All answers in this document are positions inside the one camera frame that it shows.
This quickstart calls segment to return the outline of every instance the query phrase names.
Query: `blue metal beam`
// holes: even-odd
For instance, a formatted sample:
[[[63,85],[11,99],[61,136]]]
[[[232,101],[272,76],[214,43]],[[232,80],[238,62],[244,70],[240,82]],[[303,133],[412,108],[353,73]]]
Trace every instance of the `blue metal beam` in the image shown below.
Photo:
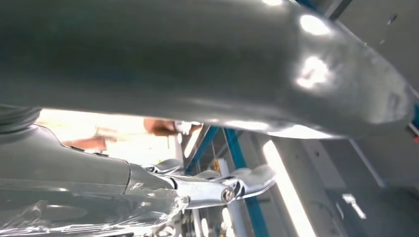
[[[188,166],[185,168],[185,174],[192,173],[195,166],[199,163],[199,160],[201,159],[205,150],[211,144],[211,141],[214,138],[215,134],[218,132],[218,130],[219,130],[219,127],[211,126],[208,128],[207,132],[205,133],[204,137],[201,140],[200,145],[198,146],[194,155],[192,156],[191,162],[189,162]]]
[[[237,134],[233,129],[224,128],[224,133],[227,145],[230,148],[231,156],[236,169],[246,168],[246,161],[237,140]],[[268,229],[263,218],[262,210],[260,209],[257,197],[250,197],[245,199],[248,208],[251,225],[253,226],[256,237],[269,237]]]

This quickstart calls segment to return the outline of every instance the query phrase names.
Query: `bolt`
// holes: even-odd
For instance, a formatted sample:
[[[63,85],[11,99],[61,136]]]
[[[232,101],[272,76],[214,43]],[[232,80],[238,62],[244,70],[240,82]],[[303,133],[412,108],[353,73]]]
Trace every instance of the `bolt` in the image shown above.
[[[221,194],[221,200],[223,202],[229,202],[234,198],[234,192],[231,189],[224,189]]]

